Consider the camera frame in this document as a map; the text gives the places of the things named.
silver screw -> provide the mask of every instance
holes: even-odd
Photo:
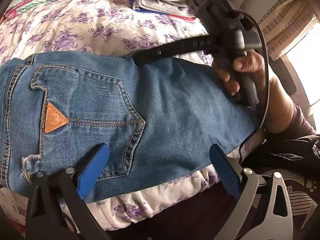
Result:
[[[274,175],[277,179],[280,179],[280,178],[282,177],[280,172],[275,172],[273,175]]]
[[[248,175],[252,174],[252,170],[250,168],[244,168],[243,172]]]
[[[72,174],[75,172],[75,169],[73,167],[69,167],[66,169],[66,174]]]
[[[37,172],[37,177],[38,177],[38,178],[41,178],[43,175],[44,175],[44,172],[43,172],[43,171],[38,171],[38,172]]]

floral bedsheet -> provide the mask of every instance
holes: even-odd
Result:
[[[206,34],[198,19],[189,22],[135,12],[129,0],[59,0],[36,6],[0,25],[0,63],[58,50],[127,55],[136,49]],[[199,64],[212,63],[212,57],[203,52],[179,57]],[[88,207],[103,229],[116,230],[152,217],[218,181],[210,165],[174,181],[91,203]],[[0,205],[11,219],[23,225],[27,202],[27,198],[8,189],[0,190]],[[71,217],[67,206],[63,205],[62,210]]]

maroon sleeve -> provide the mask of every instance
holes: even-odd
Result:
[[[294,113],[289,127],[281,133],[266,133],[266,139],[272,140],[291,140],[303,136],[316,134],[316,131],[303,116],[301,108],[294,104]]]

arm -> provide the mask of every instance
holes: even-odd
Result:
[[[239,91],[239,83],[230,80],[230,75],[218,68],[216,62],[213,62],[213,68],[216,69],[218,76],[223,80],[224,87],[231,94],[235,95]],[[236,58],[233,62],[233,68],[239,72],[250,72],[253,75],[260,102],[265,99],[265,65],[263,57],[254,50],[248,51],[247,57]],[[279,78],[269,67],[270,98],[265,127],[270,133],[280,133],[286,130],[293,117],[294,104],[288,94],[284,91]]]

jeans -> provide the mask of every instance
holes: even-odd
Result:
[[[31,175],[75,166],[98,144],[110,159],[87,203],[188,175],[257,127],[215,72],[178,58],[144,66],[130,56],[76,51],[12,59],[0,68],[1,183],[28,196]],[[68,123],[45,131],[48,103]]]

